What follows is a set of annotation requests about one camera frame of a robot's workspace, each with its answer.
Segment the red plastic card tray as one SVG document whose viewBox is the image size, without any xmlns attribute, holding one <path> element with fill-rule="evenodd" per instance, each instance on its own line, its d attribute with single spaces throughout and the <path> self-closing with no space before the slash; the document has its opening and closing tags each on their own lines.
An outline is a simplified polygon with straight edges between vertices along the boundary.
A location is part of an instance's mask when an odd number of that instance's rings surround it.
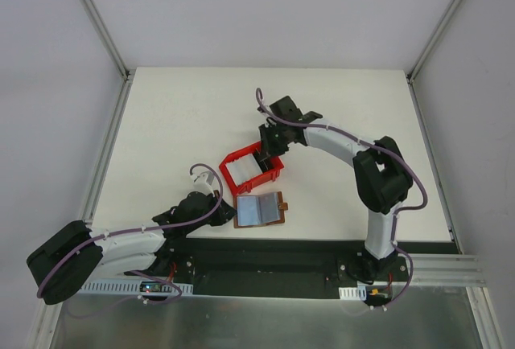
<svg viewBox="0 0 515 349">
<path fill-rule="evenodd" d="M 220 172 L 233 196 L 250 193 L 254 188 L 274 182 L 281 174 L 284 165 L 279 157 L 258 161 L 261 143 L 228 154 L 220 163 Z"/>
</svg>

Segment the brown leather card holder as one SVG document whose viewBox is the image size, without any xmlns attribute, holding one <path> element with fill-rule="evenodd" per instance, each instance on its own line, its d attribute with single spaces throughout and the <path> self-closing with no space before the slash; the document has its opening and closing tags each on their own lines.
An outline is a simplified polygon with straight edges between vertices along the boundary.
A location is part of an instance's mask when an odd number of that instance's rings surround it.
<svg viewBox="0 0 515 349">
<path fill-rule="evenodd" d="M 233 220 L 236 229 L 261 228 L 284 224 L 288 203 L 281 191 L 261 195 L 238 195 L 234 199 L 237 214 Z"/>
</svg>

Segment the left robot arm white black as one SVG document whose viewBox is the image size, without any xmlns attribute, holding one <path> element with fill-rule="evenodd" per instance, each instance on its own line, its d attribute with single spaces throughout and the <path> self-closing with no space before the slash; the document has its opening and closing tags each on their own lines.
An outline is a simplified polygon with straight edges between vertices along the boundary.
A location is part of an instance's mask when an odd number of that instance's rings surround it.
<svg viewBox="0 0 515 349">
<path fill-rule="evenodd" d="M 32 252 L 27 267 L 38 286 L 37 297 L 55 305 L 98 278 L 133 270 L 163 275 L 170 266 L 174 240 L 204 225 L 222 226 L 236 214 L 218 191 L 207 195 L 193 191 L 138 227 L 110 231 L 75 220 Z"/>
</svg>

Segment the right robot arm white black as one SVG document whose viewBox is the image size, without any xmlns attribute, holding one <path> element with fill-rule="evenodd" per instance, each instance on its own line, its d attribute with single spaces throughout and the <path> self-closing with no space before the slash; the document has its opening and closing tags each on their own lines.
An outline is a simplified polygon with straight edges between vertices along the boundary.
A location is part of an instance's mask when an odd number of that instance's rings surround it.
<svg viewBox="0 0 515 349">
<path fill-rule="evenodd" d="M 397 143 L 387 136 L 375 142 L 360 140 L 316 112 L 302 113 L 289 96 L 267 108 L 258 89 L 257 100 L 258 111 L 266 116 L 266 123 L 258 127 L 259 162 L 281 156 L 291 143 L 297 143 L 322 150 L 353 169 L 357 193 L 369 217 L 363 253 L 347 265 L 346 273 L 366 284 L 381 280 L 398 256 L 393 245 L 394 217 L 414 183 L 402 165 Z"/>
</svg>

